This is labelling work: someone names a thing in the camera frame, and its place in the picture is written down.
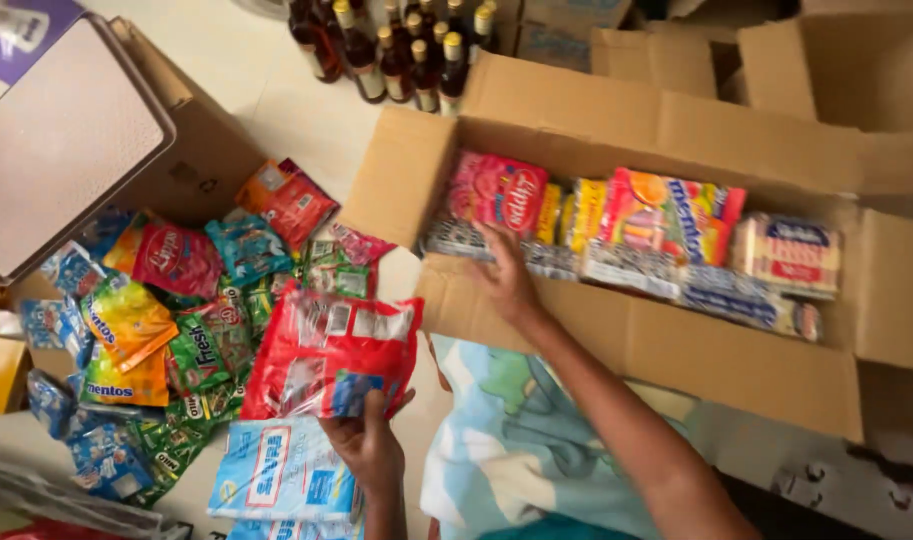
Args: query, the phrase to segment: gold bottle cap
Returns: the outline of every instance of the gold bottle cap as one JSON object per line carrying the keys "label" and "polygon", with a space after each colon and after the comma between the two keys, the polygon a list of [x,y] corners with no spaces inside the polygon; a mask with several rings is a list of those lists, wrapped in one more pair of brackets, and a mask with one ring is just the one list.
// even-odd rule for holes
{"label": "gold bottle cap", "polygon": [[353,10],[350,9],[350,0],[336,0],[333,2],[333,12],[336,13],[336,22],[340,28],[353,28]]}
{"label": "gold bottle cap", "polygon": [[487,6],[476,8],[476,15],[473,18],[473,28],[480,35],[489,35],[493,30],[493,12]]}
{"label": "gold bottle cap", "polygon": [[420,30],[423,27],[423,18],[420,17],[419,13],[411,13],[406,18],[406,30],[409,30],[412,36],[418,36]]}
{"label": "gold bottle cap", "polygon": [[447,36],[449,31],[450,25],[447,24],[447,21],[441,20],[440,22],[433,25],[433,38],[437,43],[442,43],[443,38]]}
{"label": "gold bottle cap", "polygon": [[446,39],[443,40],[443,56],[447,60],[456,62],[463,52],[463,36],[456,31],[447,33]]}
{"label": "gold bottle cap", "polygon": [[379,44],[385,49],[389,49],[393,46],[393,31],[390,30],[388,26],[380,26],[377,30],[377,38],[379,38]]}
{"label": "gold bottle cap", "polygon": [[413,59],[416,62],[422,62],[426,60],[426,42],[422,39],[417,39],[410,45],[410,50],[413,51]]}

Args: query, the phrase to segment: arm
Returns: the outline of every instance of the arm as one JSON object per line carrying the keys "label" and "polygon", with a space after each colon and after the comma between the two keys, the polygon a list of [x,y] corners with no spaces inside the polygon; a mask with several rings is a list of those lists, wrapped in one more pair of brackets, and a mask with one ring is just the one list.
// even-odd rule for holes
{"label": "arm", "polygon": [[496,267],[473,264],[480,286],[570,390],[660,532],[666,538],[758,538],[690,443],[543,308],[519,238],[506,227],[474,225],[497,259]]}
{"label": "arm", "polygon": [[[413,400],[410,388],[397,412]],[[320,418],[320,427],[330,437],[356,484],[363,490],[366,506],[366,540],[406,540],[406,512],[402,475],[405,459],[400,442],[383,415],[386,399],[379,390],[366,394],[361,418]]]}

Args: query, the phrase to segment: bottle label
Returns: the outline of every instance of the bottle label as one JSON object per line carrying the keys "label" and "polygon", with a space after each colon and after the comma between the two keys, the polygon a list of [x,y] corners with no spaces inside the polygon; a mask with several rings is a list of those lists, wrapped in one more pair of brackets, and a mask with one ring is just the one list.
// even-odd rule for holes
{"label": "bottle label", "polygon": [[406,97],[402,91],[402,75],[386,76],[386,90],[390,92],[390,97],[400,101]]}
{"label": "bottle label", "polygon": [[323,67],[320,66],[320,59],[316,57],[316,45],[300,43],[300,50],[303,51],[303,56],[306,57],[306,63],[309,64],[309,69],[313,71],[313,75],[319,79],[325,77]]}
{"label": "bottle label", "polygon": [[438,106],[436,97],[436,88],[417,89],[417,99],[420,100],[420,111],[432,113]]}
{"label": "bottle label", "polygon": [[366,97],[373,99],[386,92],[383,73],[375,62],[366,67],[355,67],[353,72],[356,74],[356,79],[363,86],[363,93],[366,94]]}
{"label": "bottle label", "polygon": [[463,96],[450,97],[440,92],[440,115],[444,117],[456,117],[459,115],[459,106],[462,100]]}

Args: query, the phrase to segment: hand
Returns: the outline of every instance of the hand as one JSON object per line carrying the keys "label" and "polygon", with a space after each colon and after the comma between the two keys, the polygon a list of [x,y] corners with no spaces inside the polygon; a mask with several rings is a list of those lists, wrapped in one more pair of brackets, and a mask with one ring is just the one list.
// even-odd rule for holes
{"label": "hand", "polygon": [[[413,401],[414,396],[416,389],[407,390],[396,412]],[[319,419],[320,427],[350,468],[367,502],[402,497],[405,458],[400,441],[393,435],[389,420],[383,414],[385,404],[383,393],[373,389],[366,394],[362,417]]]}
{"label": "hand", "polygon": [[497,259],[495,266],[475,260],[469,262],[476,281],[493,301],[497,313],[514,327],[543,316],[546,311],[526,270],[520,236],[502,224],[474,221],[473,226],[483,234],[486,245]]}

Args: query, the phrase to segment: beige plastic lid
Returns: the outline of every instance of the beige plastic lid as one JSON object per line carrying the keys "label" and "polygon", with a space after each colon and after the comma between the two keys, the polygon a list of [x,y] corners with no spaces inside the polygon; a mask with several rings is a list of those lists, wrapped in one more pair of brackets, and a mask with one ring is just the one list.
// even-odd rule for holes
{"label": "beige plastic lid", "polygon": [[175,139],[106,20],[78,20],[0,98],[0,284],[38,268]]}

